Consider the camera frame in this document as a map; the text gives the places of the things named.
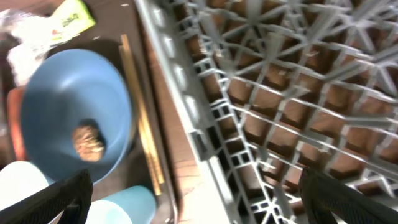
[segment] plastic grid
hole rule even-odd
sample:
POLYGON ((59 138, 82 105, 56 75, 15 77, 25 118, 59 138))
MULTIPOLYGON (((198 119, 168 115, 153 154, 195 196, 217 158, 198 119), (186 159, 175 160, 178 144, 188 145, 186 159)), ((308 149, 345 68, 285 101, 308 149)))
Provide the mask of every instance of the plastic grid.
POLYGON ((204 0, 160 4, 138 1, 137 4, 198 162, 206 163, 202 167, 211 171, 210 177, 216 183, 231 223, 305 222, 303 217, 294 215, 291 206, 300 201, 298 193, 286 192, 283 185, 289 175, 297 174, 304 166, 300 160, 307 146, 330 155, 320 168, 325 173, 330 172, 341 156, 364 162, 359 175, 341 181, 354 189, 377 183, 384 195, 374 199, 397 207, 398 166, 380 157, 391 142, 398 139, 398 91, 394 74, 390 73, 392 68, 398 68, 397 1, 235 0, 226 1, 218 8, 204 0), (272 9, 263 12, 263 5, 270 2, 274 4, 272 9), (233 11, 237 4, 243 6, 244 15, 233 11), (183 18, 176 19, 176 8, 184 10, 183 18), (216 24, 214 16, 221 18, 221 22, 218 20, 216 24), (372 37, 375 30, 383 34, 381 40, 372 37), (204 55, 195 63, 189 57, 194 55, 183 46, 192 37, 197 38, 204 55), (239 37, 238 43, 230 41, 235 37, 239 37), (336 52, 334 62, 330 66, 312 67, 309 61, 321 57, 325 51, 336 52), (258 60, 242 65, 243 57, 258 60), (278 75, 289 79, 285 88, 264 82, 275 65, 280 68, 278 75), (257 71, 256 78, 246 75, 257 71), (209 76, 215 77, 221 95, 210 104, 204 89, 198 85, 209 76), (310 78, 306 81, 302 79, 304 76, 310 78), (363 82, 352 82, 353 77, 361 77, 363 82), (318 80, 315 85, 320 86, 315 101, 305 97, 313 92, 313 83, 309 83, 313 79, 318 80), (252 88, 243 105, 237 105, 228 92, 233 80, 252 88), (349 111, 339 113, 326 106, 328 93, 334 86, 356 93, 349 111), (252 110, 257 106, 259 91, 280 98, 273 116, 252 110), (365 113, 361 107, 370 98, 389 105, 388 113, 365 113), (286 107, 292 101, 310 108, 301 128, 282 122, 286 107), (312 129, 321 114, 343 121, 337 138, 312 129), (249 118, 269 125, 261 144, 245 135, 249 118), (226 119, 233 122, 237 132, 234 136, 225 136, 222 132, 220 122, 226 119), (378 133, 375 149, 366 157, 346 150, 348 134, 353 128, 378 133), (289 156, 269 149, 278 129, 297 136, 289 156), (242 142, 242 148, 232 153, 228 144, 236 141, 242 142), (283 164, 278 171, 280 178, 269 182, 264 173, 277 169, 280 163, 283 164), (252 167, 260 195, 247 195, 239 174, 243 167, 252 167))

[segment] dish rack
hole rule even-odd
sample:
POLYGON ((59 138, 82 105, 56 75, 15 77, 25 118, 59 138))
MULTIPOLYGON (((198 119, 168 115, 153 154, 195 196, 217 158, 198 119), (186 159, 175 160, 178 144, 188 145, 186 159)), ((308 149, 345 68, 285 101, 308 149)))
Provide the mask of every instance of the dish rack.
POLYGON ((398 1, 136 4, 230 223, 308 223, 305 166, 398 208, 398 1))

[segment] wooden stick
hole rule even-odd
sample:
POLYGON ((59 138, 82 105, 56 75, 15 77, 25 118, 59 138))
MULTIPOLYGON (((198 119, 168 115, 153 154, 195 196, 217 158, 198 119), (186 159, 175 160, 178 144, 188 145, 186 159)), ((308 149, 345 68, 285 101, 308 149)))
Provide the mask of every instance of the wooden stick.
POLYGON ((152 134, 151 126, 149 123, 147 107, 144 101, 144 95, 141 90, 139 77, 137 75, 134 58, 132 56, 127 35, 122 35, 121 40, 123 45, 120 46, 119 49, 121 51, 122 61, 126 72, 127 84, 131 91, 131 95, 134 98, 135 103, 137 104, 137 112, 139 116, 138 126, 142 146, 144 147, 144 152, 146 154, 147 162, 149 165, 149 171, 152 177, 152 182, 154 184, 155 194, 159 195, 161 194, 159 184, 164 183, 164 176, 162 168, 160 166, 154 136, 152 134))

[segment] orange object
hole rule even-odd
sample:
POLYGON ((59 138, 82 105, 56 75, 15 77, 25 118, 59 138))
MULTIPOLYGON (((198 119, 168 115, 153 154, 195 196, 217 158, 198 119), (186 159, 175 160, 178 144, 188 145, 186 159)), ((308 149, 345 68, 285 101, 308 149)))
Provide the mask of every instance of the orange object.
POLYGON ((18 161, 27 161, 27 154, 22 137, 21 107, 25 88, 18 87, 11 90, 7 96, 7 115, 14 152, 18 161))

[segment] yellow-green packet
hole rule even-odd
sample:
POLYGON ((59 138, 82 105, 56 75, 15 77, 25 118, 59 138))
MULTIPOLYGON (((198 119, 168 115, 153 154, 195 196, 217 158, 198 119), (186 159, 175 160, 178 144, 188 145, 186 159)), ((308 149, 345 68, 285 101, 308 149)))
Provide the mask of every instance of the yellow-green packet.
POLYGON ((81 0, 65 0, 51 15, 55 23, 53 42, 66 42, 95 25, 95 21, 81 0))

